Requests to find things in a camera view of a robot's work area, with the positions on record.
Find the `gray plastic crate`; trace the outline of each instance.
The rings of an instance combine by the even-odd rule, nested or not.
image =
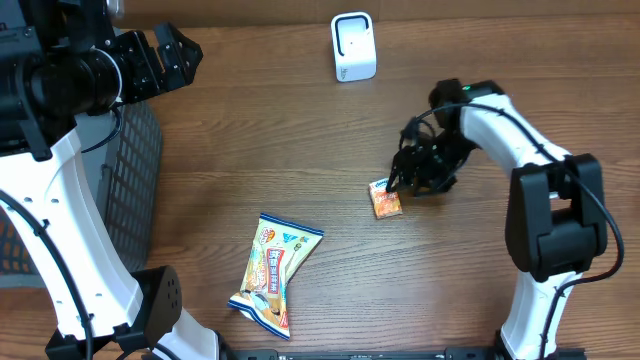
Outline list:
[[[122,111],[122,132],[107,145],[82,155],[89,189],[111,241],[129,271],[144,268],[149,254],[162,132],[146,103]],[[83,148],[112,130],[112,114],[78,116]],[[0,210],[0,288],[44,283],[13,225]]]

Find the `snack package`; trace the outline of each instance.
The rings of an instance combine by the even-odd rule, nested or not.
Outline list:
[[[373,201],[373,211],[378,219],[402,214],[400,198],[397,192],[388,193],[387,183],[389,179],[381,179],[369,184],[369,194]]]
[[[322,230],[260,214],[244,280],[229,307],[289,340],[286,286],[323,235]]]

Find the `snack bag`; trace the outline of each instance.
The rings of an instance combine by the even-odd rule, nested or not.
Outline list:
[[[324,231],[260,214],[240,291],[229,307],[289,340],[286,286]]]
[[[402,214],[398,193],[387,192],[388,182],[389,179],[385,178],[369,184],[369,194],[371,195],[371,201],[373,201],[373,211],[376,213],[376,218],[378,219]]]

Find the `wooden table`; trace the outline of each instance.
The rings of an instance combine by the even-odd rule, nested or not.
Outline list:
[[[404,215],[385,220],[374,219],[367,185],[388,175],[398,130],[428,107],[436,81],[493,79],[552,141],[600,160],[627,244],[622,273],[571,295],[559,344],[636,359],[640,16],[375,29],[378,73],[348,84],[336,83],[328,26],[185,31],[205,58],[192,86],[151,101],[165,145],[149,267],[173,265],[184,306],[236,349],[490,344],[516,278],[503,238],[505,175],[476,151],[449,194],[404,196]],[[289,286],[288,342],[226,307],[261,211],[326,231]],[[609,244],[591,273],[612,264]],[[55,328],[46,291],[0,294],[0,358],[44,357]]]

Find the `wooden tabletop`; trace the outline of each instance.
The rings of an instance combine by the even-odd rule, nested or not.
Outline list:
[[[205,57],[193,85],[151,101],[165,143],[148,266],[173,265],[184,306],[233,348],[492,342],[516,280],[498,166],[474,151],[450,193],[403,195],[404,214],[384,220],[367,192],[388,176],[398,130],[428,108],[436,81],[458,77],[495,80],[552,141],[600,160],[626,262],[615,278],[575,289],[558,343],[591,359],[637,358],[640,16],[381,22],[376,77],[347,84],[335,80],[325,25],[184,32]],[[290,341],[226,306],[260,212],[326,232],[287,290]],[[610,238],[590,273],[614,258]],[[0,294],[0,358],[43,358],[55,328],[46,291]]]

